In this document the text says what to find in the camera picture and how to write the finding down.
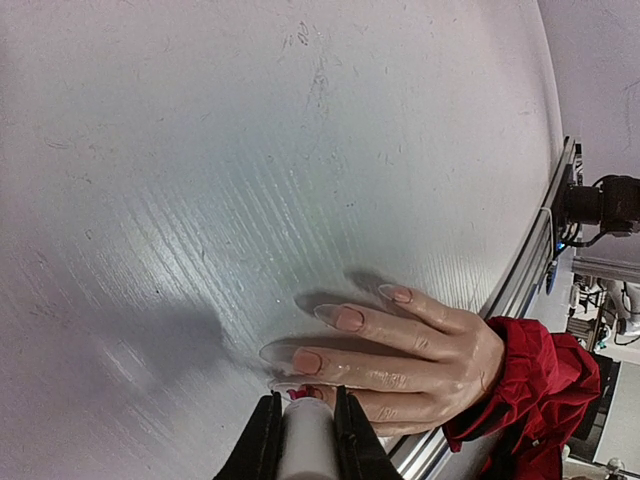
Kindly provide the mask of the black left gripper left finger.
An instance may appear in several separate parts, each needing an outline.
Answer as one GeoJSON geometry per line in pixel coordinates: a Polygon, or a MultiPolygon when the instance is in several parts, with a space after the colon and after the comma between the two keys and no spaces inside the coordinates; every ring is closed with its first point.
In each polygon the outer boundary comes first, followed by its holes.
{"type": "Polygon", "coordinates": [[[229,458],[213,479],[275,479],[281,458],[282,428],[281,394],[262,396],[229,458]]]}

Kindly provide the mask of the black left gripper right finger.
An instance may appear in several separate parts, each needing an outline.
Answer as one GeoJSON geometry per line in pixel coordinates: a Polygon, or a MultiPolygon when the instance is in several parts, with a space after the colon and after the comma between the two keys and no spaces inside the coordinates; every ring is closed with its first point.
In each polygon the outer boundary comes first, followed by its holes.
{"type": "Polygon", "coordinates": [[[359,401],[344,386],[336,391],[334,424],[341,479],[402,480],[359,401]]]}

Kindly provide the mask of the white nail polish cap brush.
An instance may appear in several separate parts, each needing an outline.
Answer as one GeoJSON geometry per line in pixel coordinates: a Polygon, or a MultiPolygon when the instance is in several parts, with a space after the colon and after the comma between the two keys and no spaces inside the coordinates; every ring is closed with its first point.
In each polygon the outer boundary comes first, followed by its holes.
{"type": "Polygon", "coordinates": [[[309,390],[288,389],[277,479],[339,479],[334,416],[309,390]]]}

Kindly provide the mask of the red jacket sleeve forearm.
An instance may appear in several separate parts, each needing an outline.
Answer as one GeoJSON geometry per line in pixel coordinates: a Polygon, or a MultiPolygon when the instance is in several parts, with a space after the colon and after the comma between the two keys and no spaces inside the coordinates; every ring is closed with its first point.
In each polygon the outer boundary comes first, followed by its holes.
{"type": "Polygon", "coordinates": [[[598,364],[571,334],[537,321],[488,325],[505,343],[504,367],[484,400],[444,425],[449,447],[499,432],[480,479],[560,479],[563,447],[601,393],[598,364]]]}

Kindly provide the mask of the mannequin hand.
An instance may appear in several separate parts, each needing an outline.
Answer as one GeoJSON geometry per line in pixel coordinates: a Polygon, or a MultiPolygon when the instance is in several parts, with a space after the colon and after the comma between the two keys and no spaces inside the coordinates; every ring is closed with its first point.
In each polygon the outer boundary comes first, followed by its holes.
{"type": "Polygon", "coordinates": [[[288,377],[295,397],[337,402],[355,396],[382,437],[422,433],[483,401],[502,373],[504,341],[477,314],[446,306],[415,289],[385,284],[394,312],[355,303],[321,304],[324,324],[375,346],[354,348],[273,342],[261,358],[288,377]]]}

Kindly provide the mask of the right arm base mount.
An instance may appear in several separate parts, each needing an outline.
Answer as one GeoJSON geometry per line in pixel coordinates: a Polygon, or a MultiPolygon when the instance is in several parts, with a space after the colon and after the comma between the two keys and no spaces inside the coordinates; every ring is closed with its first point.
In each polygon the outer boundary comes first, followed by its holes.
{"type": "Polygon", "coordinates": [[[639,232],[639,179],[610,174],[592,185],[567,183],[551,209],[555,255],[589,248],[601,238],[639,232]]]}

